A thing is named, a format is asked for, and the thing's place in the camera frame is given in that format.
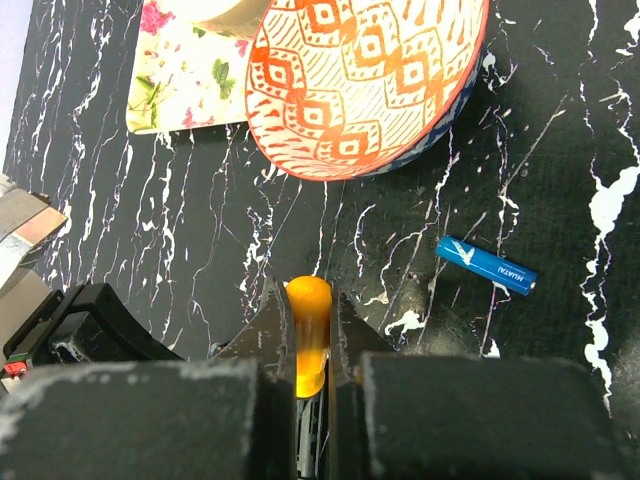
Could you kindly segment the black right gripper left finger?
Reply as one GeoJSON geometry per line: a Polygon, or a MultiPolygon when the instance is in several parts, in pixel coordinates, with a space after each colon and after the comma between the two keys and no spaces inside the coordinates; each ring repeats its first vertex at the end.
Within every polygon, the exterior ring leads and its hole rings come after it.
{"type": "Polygon", "coordinates": [[[4,370],[2,342],[44,298],[1,325],[3,478],[295,477],[295,332],[281,283],[265,282],[253,319],[210,360],[4,370]]]}

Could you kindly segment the blue battery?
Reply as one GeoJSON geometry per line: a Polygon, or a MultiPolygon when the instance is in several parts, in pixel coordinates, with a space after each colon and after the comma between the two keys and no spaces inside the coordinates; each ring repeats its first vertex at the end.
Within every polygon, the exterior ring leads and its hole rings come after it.
{"type": "Polygon", "coordinates": [[[521,295],[528,295],[537,283],[535,272],[451,236],[440,239],[435,252],[439,257],[521,295]]]}

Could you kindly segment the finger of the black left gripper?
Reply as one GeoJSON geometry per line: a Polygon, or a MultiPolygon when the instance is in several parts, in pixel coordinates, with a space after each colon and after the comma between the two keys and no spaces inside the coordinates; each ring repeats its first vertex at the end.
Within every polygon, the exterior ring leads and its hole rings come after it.
{"type": "Polygon", "coordinates": [[[49,293],[2,342],[4,370],[179,358],[153,338],[106,283],[49,293]]]}

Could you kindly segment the yellow handled screwdriver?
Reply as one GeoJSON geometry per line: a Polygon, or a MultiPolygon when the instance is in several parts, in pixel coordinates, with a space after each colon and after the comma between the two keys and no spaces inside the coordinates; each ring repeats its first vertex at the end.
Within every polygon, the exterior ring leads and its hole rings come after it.
{"type": "Polygon", "coordinates": [[[316,276],[294,278],[286,286],[296,331],[296,397],[313,397],[325,382],[329,352],[331,286],[316,276]]]}

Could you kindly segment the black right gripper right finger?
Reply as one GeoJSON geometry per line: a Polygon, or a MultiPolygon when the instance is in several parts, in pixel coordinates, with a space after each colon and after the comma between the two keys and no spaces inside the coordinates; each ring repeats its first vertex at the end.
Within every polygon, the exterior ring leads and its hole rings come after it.
{"type": "Polygon", "coordinates": [[[560,359],[406,355],[350,297],[330,314],[332,479],[629,479],[588,373],[560,359]]]}

